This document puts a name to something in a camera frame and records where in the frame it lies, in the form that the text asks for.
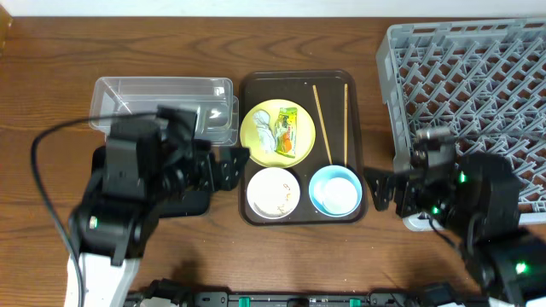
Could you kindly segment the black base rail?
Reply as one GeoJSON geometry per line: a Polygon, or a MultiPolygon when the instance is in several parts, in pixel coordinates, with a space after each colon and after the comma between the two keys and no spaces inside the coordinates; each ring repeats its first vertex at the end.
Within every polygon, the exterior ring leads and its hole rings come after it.
{"type": "Polygon", "coordinates": [[[175,281],[156,280],[140,292],[129,293],[123,307],[486,307],[488,298],[464,298],[447,284],[417,292],[374,289],[368,293],[233,293],[226,288],[192,288],[175,281]]]}

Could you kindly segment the blue bowl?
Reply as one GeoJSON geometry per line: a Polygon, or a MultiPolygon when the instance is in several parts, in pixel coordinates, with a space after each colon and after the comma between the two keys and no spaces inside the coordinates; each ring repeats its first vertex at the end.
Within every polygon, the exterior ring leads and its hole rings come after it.
{"type": "Polygon", "coordinates": [[[346,217],[353,213],[359,206],[363,197],[363,187],[362,184],[358,178],[358,176],[351,171],[348,168],[345,168],[344,166],[340,165],[328,165],[324,166],[320,170],[318,170],[311,178],[310,184],[309,184],[309,197],[311,200],[312,205],[315,206],[315,208],[321,212],[322,214],[328,216],[328,217],[346,217]],[[327,181],[330,179],[333,179],[335,177],[343,177],[347,180],[349,180],[353,186],[356,188],[358,193],[358,201],[355,207],[347,214],[345,215],[334,215],[329,213],[325,207],[323,206],[323,189],[324,185],[327,181]]]}

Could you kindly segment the black plastic tray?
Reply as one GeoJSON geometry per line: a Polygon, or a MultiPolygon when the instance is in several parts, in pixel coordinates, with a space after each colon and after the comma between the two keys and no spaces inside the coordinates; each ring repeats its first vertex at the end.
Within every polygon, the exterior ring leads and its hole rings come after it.
{"type": "MultiPolygon", "coordinates": [[[[106,159],[106,147],[97,148],[92,156],[91,172],[102,169],[106,159]]],[[[167,198],[160,206],[160,218],[192,217],[207,213],[211,193],[207,191],[185,191],[167,198]]]]}

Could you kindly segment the grey dishwasher rack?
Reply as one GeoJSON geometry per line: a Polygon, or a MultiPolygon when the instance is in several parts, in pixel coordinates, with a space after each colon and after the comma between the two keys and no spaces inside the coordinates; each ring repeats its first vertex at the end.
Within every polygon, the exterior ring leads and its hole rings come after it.
{"type": "Polygon", "coordinates": [[[409,169],[418,130],[445,126],[458,154],[506,158],[522,184],[520,223],[544,223],[544,20],[393,25],[375,59],[395,171],[409,169]]]}

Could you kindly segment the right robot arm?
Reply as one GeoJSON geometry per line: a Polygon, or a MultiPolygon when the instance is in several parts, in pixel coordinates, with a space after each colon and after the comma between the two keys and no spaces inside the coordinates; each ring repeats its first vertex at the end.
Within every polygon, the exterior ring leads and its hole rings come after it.
{"type": "Polygon", "coordinates": [[[405,218],[426,213],[483,294],[513,306],[545,304],[545,241],[520,226],[520,181],[498,155],[457,157],[452,142],[418,145],[409,171],[363,170],[377,211],[395,203],[405,218]]]}

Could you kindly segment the white cup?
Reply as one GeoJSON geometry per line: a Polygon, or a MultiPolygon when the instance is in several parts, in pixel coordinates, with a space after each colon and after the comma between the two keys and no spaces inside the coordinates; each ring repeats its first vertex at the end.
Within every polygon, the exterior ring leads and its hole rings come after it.
{"type": "Polygon", "coordinates": [[[335,177],[327,181],[324,185],[323,196],[323,206],[334,215],[349,213],[358,201],[356,188],[343,177],[335,177]]]}

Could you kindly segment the white tissue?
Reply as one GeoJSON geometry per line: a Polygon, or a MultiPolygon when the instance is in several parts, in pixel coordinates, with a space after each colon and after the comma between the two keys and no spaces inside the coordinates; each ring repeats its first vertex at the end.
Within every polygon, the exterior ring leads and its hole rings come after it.
{"type": "Polygon", "coordinates": [[[258,110],[253,114],[253,122],[258,132],[260,147],[266,153],[272,153],[276,149],[276,139],[270,128],[270,115],[265,110],[258,110]]]}

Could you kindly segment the clear plastic bin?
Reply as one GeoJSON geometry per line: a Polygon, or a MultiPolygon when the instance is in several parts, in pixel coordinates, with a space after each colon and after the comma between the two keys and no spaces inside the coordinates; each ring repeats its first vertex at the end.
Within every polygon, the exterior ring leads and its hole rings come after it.
{"type": "Polygon", "coordinates": [[[233,146],[239,130],[239,101],[228,78],[102,77],[96,81],[90,116],[146,113],[158,107],[196,112],[195,137],[233,146]]]}

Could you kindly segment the yellow plate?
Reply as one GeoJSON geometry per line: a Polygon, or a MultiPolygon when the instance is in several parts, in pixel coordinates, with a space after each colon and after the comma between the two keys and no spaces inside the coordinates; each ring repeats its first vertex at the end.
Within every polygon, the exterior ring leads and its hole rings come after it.
{"type": "Polygon", "coordinates": [[[316,140],[316,128],[309,113],[300,105],[283,99],[273,99],[260,102],[252,107],[242,121],[240,128],[241,145],[249,148],[251,159],[264,167],[288,168],[302,162],[311,152],[316,140]],[[298,109],[297,137],[295,157],[293,159],[282,156],[275,151],[266,153],[261,147],[258,132],[253,122],[253,114],[262,109],[270,115],[270,128],[274,136],[274,125],[282,107],[296,107],[298,109]]]}

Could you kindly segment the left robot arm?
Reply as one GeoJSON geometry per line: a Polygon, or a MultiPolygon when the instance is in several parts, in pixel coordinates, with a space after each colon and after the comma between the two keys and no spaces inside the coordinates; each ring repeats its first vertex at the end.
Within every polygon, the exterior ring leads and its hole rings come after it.
{"type": "Polygon", "coordinates": [[[69,217],[76,258],[67,306],[121,306],[160,219],[206,213],[217,191],[236,188],[248,148],[212,150],[195,137],[196,113],[172,107],[110,115],[105,144],[69,217]]]}

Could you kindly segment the rice leftovers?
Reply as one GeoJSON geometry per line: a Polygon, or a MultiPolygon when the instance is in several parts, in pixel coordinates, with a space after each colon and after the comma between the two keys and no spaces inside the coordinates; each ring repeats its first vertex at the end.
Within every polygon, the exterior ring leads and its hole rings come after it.
{"type": "Polygon", "coordinates": [[[279,215],[287,215],[294,210],[299,201],[299,189],[289,183],[283,183],[276,194],[276,211],[279,215]]]}

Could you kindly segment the left wooden chopstick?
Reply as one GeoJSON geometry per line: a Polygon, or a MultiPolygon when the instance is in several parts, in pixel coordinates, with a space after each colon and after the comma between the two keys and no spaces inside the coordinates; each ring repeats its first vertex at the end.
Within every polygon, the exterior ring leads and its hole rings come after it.
{"type": "Polygon", "coordinates": [[[329,162],[330,165],[332,165],[333,160],[332,160],[332,154],[331,154],[329,141],[328,141],[328,134],[327,134],[327,131],[326,131],[326,127],[325,127],[325,123],[324,123],[324,119],[323,119],[323,115],[322,115],[322,107],[321,107],[321,102],[320,102],[318,91],[317,91],[317,86],[315,84],[312,85],[312,90],[313,90],[315,103],[316,103],[316,106],[317,106],[317,112],[318,112],[319,122],[320,122],[320,126],[321,126],[324,146],[325,146],[327,156],[328,156],[328,162],[329,162]]]}

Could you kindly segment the green snack wrapper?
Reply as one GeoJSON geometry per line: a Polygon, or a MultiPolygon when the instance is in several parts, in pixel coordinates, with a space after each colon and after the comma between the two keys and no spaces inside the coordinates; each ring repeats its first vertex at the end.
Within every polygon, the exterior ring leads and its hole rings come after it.
{"type": "Polygon", "coordinates": [[[274,125],[275,152],[293,159],[296,155],[298,109],[282,107],[274,125]]]}

